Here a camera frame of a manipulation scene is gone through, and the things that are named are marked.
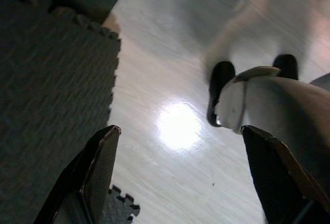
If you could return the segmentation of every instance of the gray interlocking foam tile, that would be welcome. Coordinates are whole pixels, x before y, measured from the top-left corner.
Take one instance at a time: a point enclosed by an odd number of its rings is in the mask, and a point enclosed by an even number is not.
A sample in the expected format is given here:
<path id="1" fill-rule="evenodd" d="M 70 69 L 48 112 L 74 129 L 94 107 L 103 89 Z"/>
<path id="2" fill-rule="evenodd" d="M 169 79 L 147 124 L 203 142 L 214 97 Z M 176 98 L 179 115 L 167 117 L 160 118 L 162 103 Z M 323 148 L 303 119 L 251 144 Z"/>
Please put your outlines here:
<path id="1" fill-rule="evenodd" d="M 122 197 L 121 190 L 112 186 L 100 224 L 129 224 L 139 213 L 140 206 L 134 204 L 134 198 L 128 194 Z"/>
<path id="2" fill-rule="evenodd" d="M 64 167 L 106 126 L 120 41 L 79 26 L 75 14 L 7 3 L 0 10 L 0 223 L 32 223 Z"/>

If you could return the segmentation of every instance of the person's foot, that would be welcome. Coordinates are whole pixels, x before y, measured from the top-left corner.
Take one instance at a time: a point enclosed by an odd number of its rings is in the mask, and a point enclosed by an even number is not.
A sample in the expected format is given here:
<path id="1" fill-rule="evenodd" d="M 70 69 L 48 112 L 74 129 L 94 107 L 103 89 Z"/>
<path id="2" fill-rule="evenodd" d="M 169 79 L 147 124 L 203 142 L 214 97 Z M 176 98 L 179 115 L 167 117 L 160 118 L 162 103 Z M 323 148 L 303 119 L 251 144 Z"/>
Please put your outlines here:
<path id="1" fill-rule="evenodd" d="M 274 60 L 273 67 L 280 69 L 280 73 L 277 77 L 298 80 L 297 60 L 293 55 L 278 55 Z"/>
<path id="2" fill-rule="evenodd" d="M 214 127 L 221 127 L 217 124 L 215 106 L 219 101 L 222 88 L 235 77 L 234 65 L 229 61 L 221 61 L 214 67 L 209 87 L 209 102 L 207 109 L 207 120 Z"/>

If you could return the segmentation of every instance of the wooden floor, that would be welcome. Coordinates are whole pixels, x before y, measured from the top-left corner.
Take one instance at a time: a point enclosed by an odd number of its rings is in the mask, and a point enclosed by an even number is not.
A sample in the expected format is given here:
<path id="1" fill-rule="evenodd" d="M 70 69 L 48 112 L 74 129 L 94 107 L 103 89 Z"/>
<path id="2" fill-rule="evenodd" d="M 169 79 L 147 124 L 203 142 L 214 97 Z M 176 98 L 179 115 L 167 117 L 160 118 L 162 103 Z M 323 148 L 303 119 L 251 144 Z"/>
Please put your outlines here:
<path id="1" fill-rule="evenodd" d="M 113 15 L 112 183 L 141 205 L 135 223 L 264 223 L 242 137 L 206 122 L 209 71 L 292 53 L 302 81 L 330 72 L 330 0 L 119 0 Z"/>

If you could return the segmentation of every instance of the black shoe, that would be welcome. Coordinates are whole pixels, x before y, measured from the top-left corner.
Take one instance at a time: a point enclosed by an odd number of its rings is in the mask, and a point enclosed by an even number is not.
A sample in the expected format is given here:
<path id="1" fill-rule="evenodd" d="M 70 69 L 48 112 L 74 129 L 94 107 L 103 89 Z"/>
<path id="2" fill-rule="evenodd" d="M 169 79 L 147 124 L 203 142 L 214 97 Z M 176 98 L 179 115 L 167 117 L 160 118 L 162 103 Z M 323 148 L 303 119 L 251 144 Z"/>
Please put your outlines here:
<path id="1" fill-rule="evenodd" d="M 235 68 L 229 61 L 219 62 L 212 71 L 209 87 L 207 120 L 213 127 L 221 127 L 221 125 L 217 124 L 217 116 L 214 114 L 214 109 L 219 101 L 222 88 L 234 77 Z"/>
<path id="2" fill-rule="evenodd" d="M 298 80 L 297 60 L 293 55 L 277 56 L 274 60 L 273 67 L 280 69 L 280 73 L 277 77 Z"/>

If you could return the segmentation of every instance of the laminate floor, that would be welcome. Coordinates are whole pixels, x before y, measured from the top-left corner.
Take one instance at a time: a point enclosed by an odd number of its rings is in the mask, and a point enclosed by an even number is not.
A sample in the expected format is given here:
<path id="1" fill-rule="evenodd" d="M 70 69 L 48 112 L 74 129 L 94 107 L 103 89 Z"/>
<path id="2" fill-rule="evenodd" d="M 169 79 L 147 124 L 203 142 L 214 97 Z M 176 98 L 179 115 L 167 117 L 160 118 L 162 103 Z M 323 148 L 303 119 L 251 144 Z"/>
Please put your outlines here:
<path id="1" fill-rule="evenodd" d="M 112 183 L 141 205 L 135 223 L 264 223 L 242 137 L 206 121 L 207 79 L 219 60 L 241 72 L 280 53 L 304 82 L 330 72 L 330 0 L 119 0 L 113 15 Z"/>

